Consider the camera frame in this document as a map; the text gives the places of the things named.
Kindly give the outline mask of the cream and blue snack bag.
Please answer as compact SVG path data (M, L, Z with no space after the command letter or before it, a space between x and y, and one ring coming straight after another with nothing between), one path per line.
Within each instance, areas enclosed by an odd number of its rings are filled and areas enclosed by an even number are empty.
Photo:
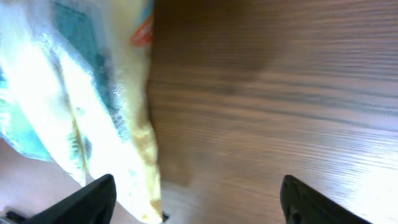
M1 2L1 137L81 186L111 174L118 203L162 223L147 113L152 0Z

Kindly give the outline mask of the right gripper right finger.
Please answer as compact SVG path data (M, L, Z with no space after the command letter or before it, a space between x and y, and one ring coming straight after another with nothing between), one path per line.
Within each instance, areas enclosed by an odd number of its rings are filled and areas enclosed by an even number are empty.
M280 204L286 224L370 224L292 175L285 175Z

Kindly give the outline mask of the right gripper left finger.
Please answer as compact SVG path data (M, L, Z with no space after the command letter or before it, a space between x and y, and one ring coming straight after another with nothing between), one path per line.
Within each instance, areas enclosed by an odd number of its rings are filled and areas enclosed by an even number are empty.
M114 177L106 174L21 224L109 224L115 204Z

